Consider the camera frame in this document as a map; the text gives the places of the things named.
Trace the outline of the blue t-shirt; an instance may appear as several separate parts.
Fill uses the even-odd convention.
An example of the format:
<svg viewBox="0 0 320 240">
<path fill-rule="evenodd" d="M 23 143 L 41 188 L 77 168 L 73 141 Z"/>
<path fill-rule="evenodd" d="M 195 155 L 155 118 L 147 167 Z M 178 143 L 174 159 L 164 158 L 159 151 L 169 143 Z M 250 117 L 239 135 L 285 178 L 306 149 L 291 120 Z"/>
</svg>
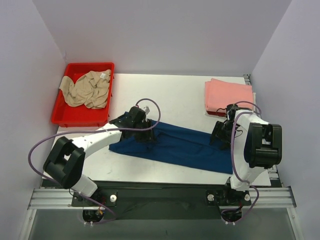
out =
<svg viewBox="0 0 320 240">
<path fill-rule="evenodd" d="M 109 150 L 121 155 L 143 158 L 193 169 L 232 174 L 230 150 L 220 150 L 221 140 L 210 145 L 211 135 L 193 129 L 159 122 L 153 128 L 156 142 L 137 142 L 132 131 Z"/>
</svg>

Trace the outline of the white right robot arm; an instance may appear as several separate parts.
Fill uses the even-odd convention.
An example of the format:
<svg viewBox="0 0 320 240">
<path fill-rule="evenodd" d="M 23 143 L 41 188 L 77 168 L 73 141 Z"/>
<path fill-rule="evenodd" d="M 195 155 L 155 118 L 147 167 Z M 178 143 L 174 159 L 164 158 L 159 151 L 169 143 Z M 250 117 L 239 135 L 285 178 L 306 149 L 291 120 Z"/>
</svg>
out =
<svg viewBox="0 0 320 240">
<path fill-rule="evenodd" d="M 232 174 L 223 190 L 214 197 L 234 205 L 249 201 L 249 189 L 270 187 L 268 171 L 282 160 L 282 127 L 259 117 L 260 109 L 229 104 L 225 121 L 217 121 L 210 136 L 210 145 L 221 141 L 221 150 L 230 151 Z"/>
</svg>

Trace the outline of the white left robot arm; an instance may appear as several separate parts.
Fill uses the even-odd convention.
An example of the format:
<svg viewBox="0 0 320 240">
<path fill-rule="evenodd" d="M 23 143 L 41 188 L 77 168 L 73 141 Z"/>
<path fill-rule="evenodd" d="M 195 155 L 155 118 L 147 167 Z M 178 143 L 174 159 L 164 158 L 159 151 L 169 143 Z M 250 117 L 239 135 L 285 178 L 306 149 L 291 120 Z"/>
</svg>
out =
<svg viewBox="0 0 320 240">
<path fill-rule="evenodd" d="M 97 184 L 83 174 L 84 162 L 93 153 L 131 137 L 138 141 L 153 141 L 152 120 L 147 118 L 149 107 L 133 106 L 129 112 L 111 120 L 92 134 L 69 139 L 58 138 L 53 145 L 43 170 L 64 189 L 83 195 L 90 206 L 101 201 Z"/>
</svg>

